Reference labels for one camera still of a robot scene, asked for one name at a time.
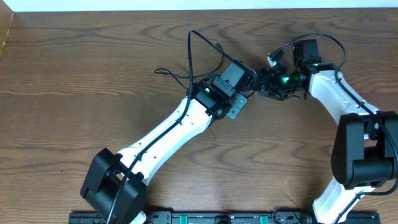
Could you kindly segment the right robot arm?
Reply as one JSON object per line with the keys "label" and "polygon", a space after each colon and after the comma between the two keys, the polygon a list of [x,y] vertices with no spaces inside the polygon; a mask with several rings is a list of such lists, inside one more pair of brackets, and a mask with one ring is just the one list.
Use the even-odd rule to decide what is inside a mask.
{"label": "right robot arm", "polygon": [[381,111],[364,100],[345,80],[341,67],[323,62],[315,39],[289,42],[294,70],[287,71],[283,49],[269,54],[270,67],[259,74],[259,95],[283,101],[304,91],[317,99],[338,128],[331,154],[332,180],[316,198],[301,223],[343,223],[365,196],[394,193],[397,185],[397,113]]}

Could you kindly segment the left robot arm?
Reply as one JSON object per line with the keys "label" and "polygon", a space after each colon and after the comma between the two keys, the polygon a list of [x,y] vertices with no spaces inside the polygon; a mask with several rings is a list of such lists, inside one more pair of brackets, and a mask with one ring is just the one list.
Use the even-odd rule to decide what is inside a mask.
{"label": "left robot arm", "polygon": [[80,195],[107,223],[145,223],[147,186],[160,167],[212,122],[234,119],[253,90],[257,73],[239,60],[214,78],[190,82],[187,96],[150,133],[114,154],[102,149],[93,158]]}

